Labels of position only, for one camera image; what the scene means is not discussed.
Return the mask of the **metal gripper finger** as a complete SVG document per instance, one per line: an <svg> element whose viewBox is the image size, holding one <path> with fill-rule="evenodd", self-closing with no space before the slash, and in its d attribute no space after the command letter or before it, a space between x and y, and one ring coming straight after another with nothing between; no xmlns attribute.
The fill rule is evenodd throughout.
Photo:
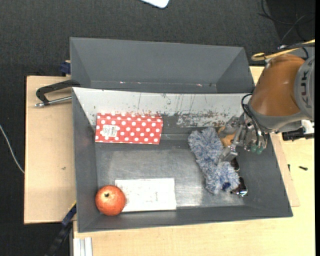
<svg viewBox="0 0 320 256"><path fill-rule="evenodd" d="M225 129L227 132L235 132L241 126L241 117L233 116L230 120L227 121Z"/></svg>
<svg viewBox="0 0 320 256"><path fill-rule="evenodd" d="M231 162L238 155L236 148L237 147L235 145L225 147L219 156L219 161Z"/></svg>

